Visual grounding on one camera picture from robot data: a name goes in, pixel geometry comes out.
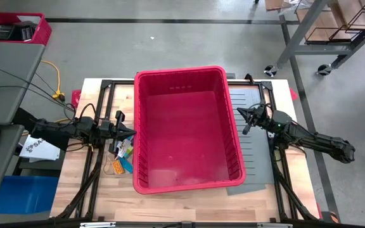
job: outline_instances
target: caster wheel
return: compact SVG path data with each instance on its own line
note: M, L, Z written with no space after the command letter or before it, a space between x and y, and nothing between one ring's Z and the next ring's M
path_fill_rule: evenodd
M268 65L264 68L264 73L270 77L277 74L277 68L273 65Z
M323 64L317 68L316 73L322 76L327 76L330 74L330 72L332 72L332 68L330 67L330 65Z

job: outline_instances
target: black cable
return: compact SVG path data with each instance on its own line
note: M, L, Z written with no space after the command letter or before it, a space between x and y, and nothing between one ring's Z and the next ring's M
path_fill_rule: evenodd
M269 108L270 108L270 110L271 110L271 111L273 111L273 110L272 110L272 108L270 107L270 106L271 106L271 103L267 103L267 104L264 104L264 103L257 103L257 104L253 104L253 105L251 105L250 107L248 107L248 109L246 110L246 118L247 118L247 115L248 115L249 110L250 110L251 108L253 108L254 106L256 106L256 105L260 105L260 106L264 105L264 106L266 106L266 107L269 107Z
M56 91L39 75L35 72L35 74L56 94Z
M68 117L68 115L67 115L67 112L66 112L66 108L67 108L67 106L68 105L70 105L72 108L73 108L73 110L74 110L74 113L73 113L73 117L72 118L70 118L70 117ZM74 120L75 120L75 106L72 104L72 103L67 103L65 106L64 106L64 115L71 121L71 122L74 122Z
M82 148L84 148L85 146L81 146L80 148L77 148L77 149L70 149L70 150L66 150L66 152L73 152L73 151L77 151L77 150L80 150Z
M175 224L170 224L170 225L165 225L162 228L170 228L170 227L180 227L181 225L179 223L175 223Z
M71 147L71 146L75 146L75 145L82 145L82 146L81 146L80 148L78 148L78 149L70 149L70 150L66 150L66 152L73 152L73 151L77 151L77 150L82 149L82 148L84 148L84 147L85 147L85 145L84 145L84 143L83 143L83 142L76 142L76 143L69 144L69 145L67 146L67 148L69 148L69 147Z
M299 150L300 150L300 151L302 151L302 152L304 152L305 157L307 157L307 152L306 152L304 149L302 149L300 146L297 146L297 145L295 145L295 144L293 144L293 143L290 143L289 145L290 145L290 146L293 146L293 147L295 147L295 148L297 148L297 149L299 149Z
M45 99L47 99L48 101L52 102L53 104L59 105L59 106L61 106L61 107L64 107L64 105L63 105L63 104L57 103L57 102L55 102L55 100L53 100L53 99L51 99L51 98L48 98L48 97L46 97L45 95L42 95L42 94L40 94L39 92L36 92L36 91L34 91L33 89L29 89L29 88L26 88L26 87L24 87L24 86L20 86L20 85L0 85L0 88L22 88L22 89L27 89L27 90L30 90L30 91L32 91L32 92L34 92L34 93L36 93L37 95L39 95L39 96L41 96L41 97L43 97L43 98L45 98Z
M73 117L72 117L72 118L68 117L67 112L66 112L66 109L68 108L68 107L67 107L68 105L70 105L70 106L73 108ZM69 123L66 123L65 125L63 125L63 126L59 127L59 129L64 128L64 127L67 127L67 126L69 126L69 125L72 125L72 124L74 124L74 122L75 122L75 106L74 106L72 103L67 103L67 104L64 106L63 111L64 111L64 115L65 115L65 116L66 116L66 118L69 120Z
M80 114L80 119L81 119L81 117L83 116L83 114L84 114L84 111L88 108L88 106L92 106L93 107L93 110L94 110L94 114L96 114L96 110L95 110L95 106L92 104L92 103L88 103L87 105L85 105L85 107L83 107L83 109L82 109L82 111L81 111L81 114Z
M271 103L267 103L267 104L266 104L266 107L269 107L269 109L270 109L272 112L274 112L274 110L271 108Z
M49 94L48 92L44 91L44 90L43 90L43 89L41 89L39 86L37 86L37 85L35 85L35 84L33 84L33 83L28 82L28 81L26 81L25 79L21 79L20 77L18 77L18 76L16 76L16 75L13 75L12 73L9 73L9 72L7 72L7 71L5 71L5 70L0 69L0 71L1 71L1 72L4 72L4 73L6 73L6 74L8 74L8 75L10 75L10 76L12 76L12 77L14 77L14 78L17 78L17 79L19 79L19 80L21 80L21 81L23 81L23 82L26 82L26 83L28 83L29 85L32 85L32 86L36 87L36 88L40 89L42 92L44 92L45 94L47 94L48 96L50 96L50 94Z

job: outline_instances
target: yellow extension cord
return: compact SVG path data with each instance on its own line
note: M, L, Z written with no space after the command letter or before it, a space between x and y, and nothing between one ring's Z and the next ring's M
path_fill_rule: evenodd
M60 98L60 95L62 95L64 97L64 93L60 91L60 71L58 69L58 67L50 62L50 61L46 61L46 60L41 60L42 63L47 63L48 65L51 65L52 67L54 67L54 69L56 69L56 72L57 72L57 91L56 91L56 94L54 94L52 97L54 99L59 99Z

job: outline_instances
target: black metal frame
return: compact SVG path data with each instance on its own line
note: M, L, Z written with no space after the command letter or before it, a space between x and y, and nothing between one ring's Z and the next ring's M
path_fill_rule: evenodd
M250 75L247 75L245 77L247 80L241 80L241 81L230 81L228 84L229 86L257 86L260 91L260 99L265 100L266 97L264 96L264 92L267 90L269 95L269 102L271 104L271 110L274 111L276 109L276 103L274 100L274 94L272 91L272 83L270 81L259 81L254 82ZM99 121L101 118L100 113L102 110L102 104L103 104L103 98L105 95L106 89L109 87L109 97L108 102L106 106L105 111L105 117L103 119L109 120L110 113L112 109L112 102L113 102L113 95L115 92L115 86L119 84L126 84L131 85L133 84L133 80L103 80L100 87L100 92L98 96L98 103L96 107L96 115L95 120ZM179 223L172 223L172 222L116 222L117 225L125 226L125 227L158 227L158 226L167 226L167 227L180 227L180 228L192 228L192 227L279 227L279 225L283 225L283 227L291 227L290 224L293 225L293 227L349 227L349 228L357 228L357 227L363 227L363 226L356 226L356 225L345 225L345 224L328 224L326 222L322 221L316 221L316 220L298 220L297 218L297 209L295 207L295 204L298 203L299 206L299 199L295 194L288 194L288 201L290 204L290 211L291 211L291 218L288 218L285 213L284 203L283 203L283 197L281 193L281 184L280 179L282 181L282 178L285 179L286 185L283 185L283 187L286 189L286 192L290 192L291 188L291 179L290 179L290 173L288 169L288 162L286 160L286 153L285 150L280 149L280 157L281 157L281 164L283 166L283 175L280 175L277 172L277 164L276 164L276 158L275 158L275 147L274 147L274 138L269 136L268 132L266 133L267 137L269 138L269 147L270 147L270 157L271 157L271 164L273 168L273 174L274 174L274 188L276 192L276 199L277 199L277 205L278 205L278 212L279 212L279 219L280 224L263 224L263 223L254 223L254 222L228 222L228 223L220 223L220 222L179 222ZM103 153L105 148L105 140L102 140L98 147L98 155L97 160L95 163L95 166L93 168L93 171L89 174L89 169L91 166L92 161L92 155L93 152L89 148L87 152L86 157L86 163L84 166L84 173L82 176L82 184L80 187L79 192L74 196L74 199L71 201L71 203L64 209L64 211L59 214L56 217L51 217L47 220L40 220L40 221L30 221L30 222L16 222L16 223L10 223L10 224L0 224L0 228L8 228L8 227L80 227L80 223L82 222L92 222L93 219L93 213L94 213L94 207L95 207L95 201L97 197L97 191L98 191L98 183L99 183L99 175L101 171L102 166L102 160L103 160ZM85 217L81 217L82 214L82 207L84 205L84 196L89 187L92 185L88 210L85 215ZM76 209L75 212L75 218L70 218L72 212ZM99 217L98 221L102 222L104 221L104 217ZM275 218L270 218L272 223L276 223Z

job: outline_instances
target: red plastic bin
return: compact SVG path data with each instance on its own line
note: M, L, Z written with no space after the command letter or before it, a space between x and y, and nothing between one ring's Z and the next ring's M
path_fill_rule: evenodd
M245 181L223 68L139 72L134 86L137 192L228 187Z
M4 13L0 12L0 24L13 24L20 22L18 16L38 16L41 18L39 24L36 27L35 34L30 41L0 41L0 42L15 42L26 44L43 44L48 45L51 35L51 27L44 18L42 13Z

